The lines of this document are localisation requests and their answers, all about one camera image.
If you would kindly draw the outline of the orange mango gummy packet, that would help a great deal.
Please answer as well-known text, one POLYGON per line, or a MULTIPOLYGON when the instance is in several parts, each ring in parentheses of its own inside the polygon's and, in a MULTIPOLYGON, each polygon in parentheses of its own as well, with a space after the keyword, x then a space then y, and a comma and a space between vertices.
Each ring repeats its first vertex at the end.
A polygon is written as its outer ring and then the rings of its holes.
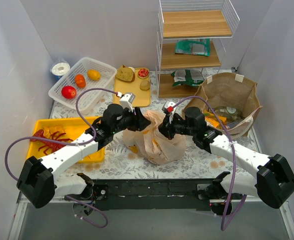
POLYGON ((204 110, 203 114, 205 116, 205 121, 207 123, 209 123, 212 127, 215 127, 217 129, 221 129, 221 124, 219 123, 219 121, 217 120, 217 118, 215 117, 215 115, 213 113, 210 113, 210 112, 204 110))

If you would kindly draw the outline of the peach plastic grocery bag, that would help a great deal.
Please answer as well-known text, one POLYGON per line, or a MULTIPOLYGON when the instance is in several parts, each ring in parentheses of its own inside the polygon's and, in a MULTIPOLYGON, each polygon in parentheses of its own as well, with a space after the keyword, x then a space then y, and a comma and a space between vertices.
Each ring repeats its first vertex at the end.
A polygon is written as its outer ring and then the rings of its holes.
POLYGON ((186 150, 186 136, 176 134, 169 140, 158 130, 165 117, 164 113, 148 110, 143 115, 151 124, 143 131, 124 130, 122 134, 125 146, 155 165, 181 159, 186 150))

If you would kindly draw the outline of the silver drink can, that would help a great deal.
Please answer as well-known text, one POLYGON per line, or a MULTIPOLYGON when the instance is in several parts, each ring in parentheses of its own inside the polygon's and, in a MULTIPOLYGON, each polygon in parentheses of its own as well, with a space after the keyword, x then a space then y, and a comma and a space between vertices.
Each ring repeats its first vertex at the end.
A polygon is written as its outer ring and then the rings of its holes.
POLYGON ((233 122, 230 122, 230 123, 226 124, 225 127, 226 127, 228 130, 230 130, 230 129, 235 128, 235 127, 236 127, 238 124, 240 124, 241 122, 242 122, 242 120, 241 120, 241 119, 238 119, 238 120, 236 120, 236 121, 233 121, 233 122))

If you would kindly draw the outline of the clear glass bottle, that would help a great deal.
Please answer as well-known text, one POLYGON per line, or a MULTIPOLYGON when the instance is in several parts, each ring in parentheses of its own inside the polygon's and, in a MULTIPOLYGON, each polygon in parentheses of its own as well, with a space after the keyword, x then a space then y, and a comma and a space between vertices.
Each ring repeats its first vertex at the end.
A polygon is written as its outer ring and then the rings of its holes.
POLYGON ((241 111, 234 107, 218 106, 214 108, 214 112, 219 116, 233 121, 241 118, 241 111))

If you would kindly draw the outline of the brown burlap tote bag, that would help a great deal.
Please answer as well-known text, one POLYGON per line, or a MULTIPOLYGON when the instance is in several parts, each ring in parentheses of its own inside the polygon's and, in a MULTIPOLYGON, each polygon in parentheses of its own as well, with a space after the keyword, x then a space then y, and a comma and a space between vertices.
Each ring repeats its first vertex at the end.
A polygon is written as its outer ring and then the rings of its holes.
POLYGON ((236 126, 226 127, 231 138, 236 139, 248 134, 262 109, 256 87, 256 82, 243 75, 223 72, 209 76, 194 95, 205 99, 213 109, 229 107, 239 111, 236 126))

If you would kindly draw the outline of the teal snack packet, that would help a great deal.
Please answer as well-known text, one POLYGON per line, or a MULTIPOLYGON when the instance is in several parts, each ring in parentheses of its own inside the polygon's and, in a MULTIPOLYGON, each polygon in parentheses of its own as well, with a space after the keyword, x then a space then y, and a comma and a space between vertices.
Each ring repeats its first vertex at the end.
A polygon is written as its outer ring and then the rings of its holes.
POLYGON ((179 40, 175 45, 175 54, 210 56, 210 39, 179 40))

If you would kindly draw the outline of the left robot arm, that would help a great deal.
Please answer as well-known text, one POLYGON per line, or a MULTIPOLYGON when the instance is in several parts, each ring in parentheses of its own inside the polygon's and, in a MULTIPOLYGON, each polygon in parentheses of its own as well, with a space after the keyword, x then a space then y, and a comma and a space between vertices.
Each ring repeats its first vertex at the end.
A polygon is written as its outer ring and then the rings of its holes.
POLYGON ((130 111, 113 103, 72 145, 40 159, 34 156, 28 158, 17 187, 37 209, 44 207, 54 197, 74 195, 81 200, 89 200, 93 194, 93 181, 88 176, 78 173, 63 178, 60 175, 82 158, 109 144, 114 134, 123 130, 143 131, 150 124, 139 107, 130 111))

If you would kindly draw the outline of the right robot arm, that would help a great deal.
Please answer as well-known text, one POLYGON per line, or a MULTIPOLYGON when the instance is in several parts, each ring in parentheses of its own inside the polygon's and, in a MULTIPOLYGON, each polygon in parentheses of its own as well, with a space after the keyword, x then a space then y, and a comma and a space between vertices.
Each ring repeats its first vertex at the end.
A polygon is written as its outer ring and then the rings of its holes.
POLYGON ((189 107, 185 117, 177 114, 172 106, 164 106, 162 110, 165 118, 158 130, 166 138, 171 140, 176 134, 191 136, 198 148, 236 162, 250 174, 235 176, 224 171, 200 191, 201 195, 221 199, 232 191, 258 197, 269 207, 278 209, 294 192, 294 173, 284 156, 268 156, 230 142, 222 132, 207 126, 197 107, 189 107))

